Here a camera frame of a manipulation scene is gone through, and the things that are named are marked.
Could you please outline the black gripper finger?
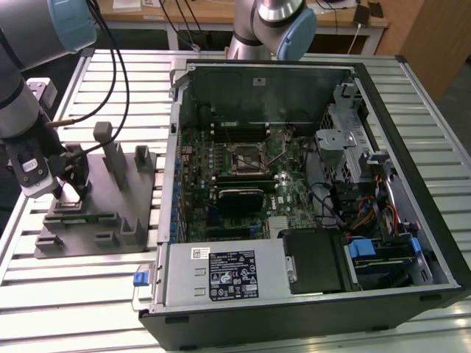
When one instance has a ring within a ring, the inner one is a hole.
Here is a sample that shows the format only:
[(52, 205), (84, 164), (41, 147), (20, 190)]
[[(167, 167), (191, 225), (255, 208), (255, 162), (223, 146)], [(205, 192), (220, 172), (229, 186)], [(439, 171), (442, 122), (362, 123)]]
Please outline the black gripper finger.
[(64, 188), (65, 184), (68, 183), (67, 173), (64, 172), (64, 173), (58, 174), (54, 178), (54, 181), (55, 181), (55, 187), (52, 191), (52, 195), (56, 200), (59, 200), (60, 197), (62, 196), (63, 188)]
[(82, 201), (88, 193), (88, 155), (81, 146), (66, 146), (67, 183), (70, 184)]

